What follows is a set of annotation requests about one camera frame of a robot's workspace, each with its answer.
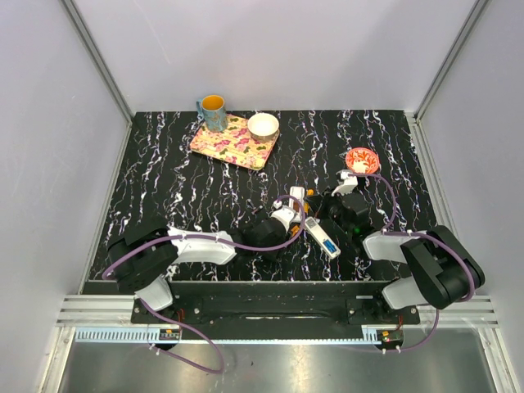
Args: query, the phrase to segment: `mug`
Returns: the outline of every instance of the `mug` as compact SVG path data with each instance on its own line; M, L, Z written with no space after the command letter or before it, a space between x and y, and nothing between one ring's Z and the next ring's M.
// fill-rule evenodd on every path
M204 117L209 131L221 133L228 127L225 102L221 96L207 96L196 102L198 114Z

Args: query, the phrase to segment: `white bowl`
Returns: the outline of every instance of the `white bowl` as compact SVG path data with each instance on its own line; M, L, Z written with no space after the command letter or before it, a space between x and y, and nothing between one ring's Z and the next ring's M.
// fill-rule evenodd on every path
M278 133L278 119L269 113L257 113L247 121L247 129L253 139L267 142Z

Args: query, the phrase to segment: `black marble table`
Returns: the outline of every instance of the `black marble table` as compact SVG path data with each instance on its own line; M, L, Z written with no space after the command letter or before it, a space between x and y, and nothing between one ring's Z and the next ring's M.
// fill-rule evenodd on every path
M249 118L255 112L233 112ZM291 186L322 192L337 184L352 147L375 151L379 173L397 194L397 230L423 230L436 224L417 152L402 111L269 111L280 120L281 135L261 171L229 165L189 150L201 125L196 112L137 113L115 186L89 280L100 280L109 265L111 236L154 216L192 231L236 227L253 215L246 205L270 211L273 201ZM362 191L373 223L380 227L392 212L383 184L367 181ZM321 252L305 233L278 262L256 256L225 266L182 264L173 280L203 281L353 281L391 280L408 275L390 261L361 260L344 236L333 234L342 250L334 259Z

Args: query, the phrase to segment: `orange bowl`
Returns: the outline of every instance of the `orange bowl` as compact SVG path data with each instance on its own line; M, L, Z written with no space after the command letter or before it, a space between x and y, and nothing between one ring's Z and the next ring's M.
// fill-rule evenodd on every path
M346 165L357 174L374 174L380 167L377 153L365 147L356 147L347 152Z

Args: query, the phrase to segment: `white wall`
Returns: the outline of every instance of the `white wall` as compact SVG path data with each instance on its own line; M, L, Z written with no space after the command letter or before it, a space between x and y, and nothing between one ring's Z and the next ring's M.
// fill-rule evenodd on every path
M34 391L125 123L58 1L0 2L0 391Z
M422 119L524 386L524 2L491 2Z
M413 111L474 0L76 2L135 111Z

